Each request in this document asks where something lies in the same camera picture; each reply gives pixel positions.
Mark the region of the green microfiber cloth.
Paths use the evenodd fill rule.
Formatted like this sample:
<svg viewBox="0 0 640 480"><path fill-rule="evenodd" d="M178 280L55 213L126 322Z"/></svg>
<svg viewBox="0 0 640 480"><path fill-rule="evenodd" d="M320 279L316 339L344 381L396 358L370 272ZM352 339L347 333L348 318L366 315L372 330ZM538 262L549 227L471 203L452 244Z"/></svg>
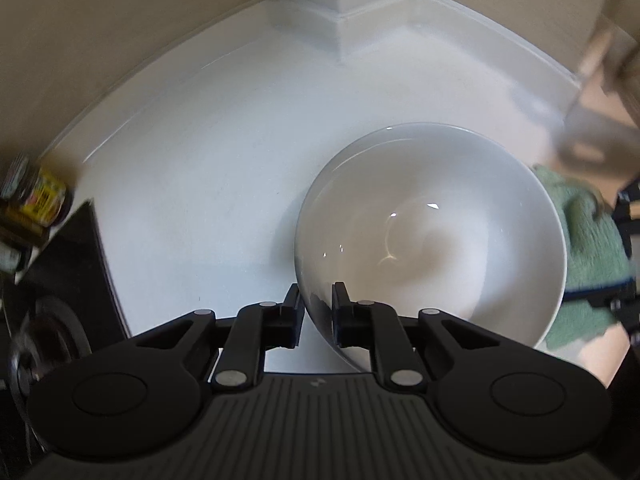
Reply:
<svg viewBox="0 0 640 480"><path fill-rule="evenodd" d="M558 214L567 252L565 297L544 343L550 351L588 342L616 323L608 308L582 298L631 281L631 263L611 217L611 208L590 183L537 165L533 173Z"/></svg>

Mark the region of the white ceramic bowl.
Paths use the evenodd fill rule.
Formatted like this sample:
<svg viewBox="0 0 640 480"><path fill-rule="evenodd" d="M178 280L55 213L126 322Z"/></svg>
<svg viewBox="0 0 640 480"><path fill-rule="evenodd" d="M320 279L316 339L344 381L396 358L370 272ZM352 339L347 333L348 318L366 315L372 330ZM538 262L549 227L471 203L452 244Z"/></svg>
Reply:
<svg viewBox="0 0 640 480"><path fill-rule="evenodd" d="M347 145L314 179L294 262L311 322L332 339L331 292L413 318L437 309L537 347L562 302L563 229L533 170L493 140L416 122Z"/></svg>

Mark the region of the black gas stove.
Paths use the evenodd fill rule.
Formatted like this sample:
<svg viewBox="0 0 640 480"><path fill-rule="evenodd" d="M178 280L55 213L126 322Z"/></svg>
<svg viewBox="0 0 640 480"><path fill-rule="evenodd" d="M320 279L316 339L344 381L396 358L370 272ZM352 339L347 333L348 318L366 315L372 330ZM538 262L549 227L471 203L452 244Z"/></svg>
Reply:
<svg viewBox="0 0 640 480"><path fill-rule="evenodd" d="M80 205L15 285L6 286L8 382L22 413L58 367L130 337L104 252L96 207Z"/></svg>

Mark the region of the yellow-label sauce jar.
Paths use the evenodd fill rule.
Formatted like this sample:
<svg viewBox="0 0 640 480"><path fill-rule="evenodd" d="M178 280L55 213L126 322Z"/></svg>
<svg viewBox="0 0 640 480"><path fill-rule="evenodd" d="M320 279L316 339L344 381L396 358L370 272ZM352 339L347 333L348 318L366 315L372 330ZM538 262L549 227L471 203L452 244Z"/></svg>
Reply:
<svg viewBox="0 0 640 480"><path fill-rule="evenodd" d="M49 229L68 213L73 192L59 177L24 155L15 157L6 170L1 198L40 228Z"/></svg>

